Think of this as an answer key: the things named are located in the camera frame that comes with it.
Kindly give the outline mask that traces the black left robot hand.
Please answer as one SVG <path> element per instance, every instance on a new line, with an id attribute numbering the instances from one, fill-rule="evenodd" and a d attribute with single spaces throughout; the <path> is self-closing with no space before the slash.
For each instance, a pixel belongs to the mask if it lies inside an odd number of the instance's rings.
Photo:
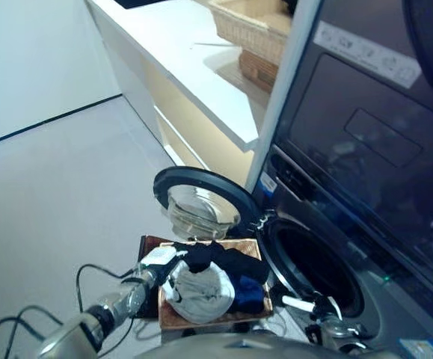
<path id="1" fill-rule="evenodd" d="M 166 281 L 167 276 L 179 261 L 178 250 L 171 245 L 156 247 L 143 257 L 139 262 L 139 268 L 148 288 L 148 293 Z"/>

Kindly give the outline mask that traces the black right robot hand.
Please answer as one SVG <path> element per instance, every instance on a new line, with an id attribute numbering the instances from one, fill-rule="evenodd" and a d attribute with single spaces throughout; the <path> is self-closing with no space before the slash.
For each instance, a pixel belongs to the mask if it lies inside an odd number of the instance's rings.
<path id="1" fill-rule="evenodd" d="M 311 313 L 317 319 L 323 319 L 327 316 L 334 316 L 340 321 L 343 320 L 340 307 L 334 298 L 331 296 L 322 295 L 319 292 L 314 292 L 310 296 L 310 299 L 307 300 L 289 295 L 283 295 L 281 300 L 285 305 L 294 307 L 298 310 L 303 310 L 307 313 Z"/>

